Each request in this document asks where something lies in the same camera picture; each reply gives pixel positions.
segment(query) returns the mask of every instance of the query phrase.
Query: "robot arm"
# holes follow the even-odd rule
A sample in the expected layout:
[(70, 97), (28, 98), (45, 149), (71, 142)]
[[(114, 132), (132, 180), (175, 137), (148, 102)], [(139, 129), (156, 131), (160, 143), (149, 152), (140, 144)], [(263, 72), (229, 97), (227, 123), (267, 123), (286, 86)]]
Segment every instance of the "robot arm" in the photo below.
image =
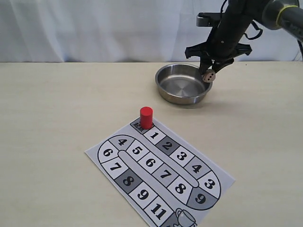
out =
[(303, 42), (303, 9), (299, 8), (298, 0), (229, 0), (226, 11), (222, 11), (223, 6), (220, 13), (198, 14), (196, 25), (212, 27), (212, 30), (206, 42), (185, 50), (186, 58), (200, 57), (201, 75), (207, 74), (210, 67), (217, 73), (233, 64), (235, 57), (252, 52), (250, 45), (241, 44), (239, 40), (246, 35), (250, 24), (260, 30), (257, 37), (262, 34), (254, 21), (270, 30), (282, 28)]

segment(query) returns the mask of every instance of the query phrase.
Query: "bowl rim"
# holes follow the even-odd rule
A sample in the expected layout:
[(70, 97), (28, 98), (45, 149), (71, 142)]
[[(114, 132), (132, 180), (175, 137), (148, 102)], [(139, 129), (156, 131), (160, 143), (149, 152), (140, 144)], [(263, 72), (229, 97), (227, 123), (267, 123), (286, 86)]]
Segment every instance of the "bowl rim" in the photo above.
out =
[(209, 83), (208, 88), (207, 88), (203, 93), (200, 93), (200, 94), (197, 95), (197, 96), (190, 96), (190, 97), (177, 96), (177, 95), (175, 95), (175, 94), (172, 94), (172, 93), (168, 92), (167, 90), (165, 90), (165, 89), (159, 84), (159, 82), (158, 82), (157, 79), (158, 79), (159, 74), (160, 74), (165, 68), (167, 68), (167, 67), (169, 67), (169, 66), (172, 66), (172, 65), (186, 65), (186, 66), (190, 66), (190, 67), (194, 67), (194, 68), (196, 68), (196, 69), (199, 69), (198, 66), (193, 65), (193, 64), (190, 64), (190, 63), (171, 63), (171, 64), (164, 65), (163, 67), (161, 67), (160, 69), (158, 69), (158, 71), (156, 72), (156, 75), (155, 75), (156, 85), (157, 85), (158, 89), (161, 89), (161, 90), (162, 90), (163, 92), (165, 92), (166, 94), (168, 94), (168, 95), (170, 95), (170, 96), (173, 96), (173, 97), (176, 97), (176, 98), (183, 98), (183, 99), (200, 98), (200, 97), (204, 96), (205, 94), (207, 94), (207, 93), (210, 91), (210, 89), (212, 88), (213, 83), (211, 82), (211, 83)]

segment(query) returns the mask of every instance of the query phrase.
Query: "teacup icon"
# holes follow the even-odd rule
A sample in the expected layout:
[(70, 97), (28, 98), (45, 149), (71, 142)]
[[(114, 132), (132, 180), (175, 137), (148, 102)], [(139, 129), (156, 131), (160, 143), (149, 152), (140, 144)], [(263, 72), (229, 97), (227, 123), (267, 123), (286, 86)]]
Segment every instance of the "teacup icon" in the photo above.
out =
[(195, 218), (186, 210), (178, 208), (176, 210), (176, 215), (178, 219), (178, 225), (174, 224), (174, 227), (196, 227)]

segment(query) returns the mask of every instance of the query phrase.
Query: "red cylinder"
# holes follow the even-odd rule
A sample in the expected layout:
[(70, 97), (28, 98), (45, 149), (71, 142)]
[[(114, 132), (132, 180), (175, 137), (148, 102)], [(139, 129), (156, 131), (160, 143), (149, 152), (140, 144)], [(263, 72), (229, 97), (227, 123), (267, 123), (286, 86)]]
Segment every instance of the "red cylinder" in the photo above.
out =
[(140, 110), (140, 126), (143, 129), (150, 129), (152, 127), (152, 109), (150, 107), (143, 107)]

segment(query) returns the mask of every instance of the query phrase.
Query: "yellow ring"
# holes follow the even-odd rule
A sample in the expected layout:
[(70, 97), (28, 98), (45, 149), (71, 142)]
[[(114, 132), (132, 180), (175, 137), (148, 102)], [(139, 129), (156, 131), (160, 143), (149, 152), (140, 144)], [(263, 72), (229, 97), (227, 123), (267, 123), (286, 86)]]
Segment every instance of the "yellow ring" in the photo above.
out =
[(281, 13), (282, 13), (285, 9), (290, 8), (290, 7), (298, 7), (298, 6), (296, 6), (296, 5), (284, 6), (284, 7), (280, 10), (280, 12), (278, 13), (278, 16), (276, 17), (276, 25), (277, 25), (277, 26), (280, 26), (280, 25), (278, 24), (278, 21), (279, 21), (279, 19), (280, 19)]

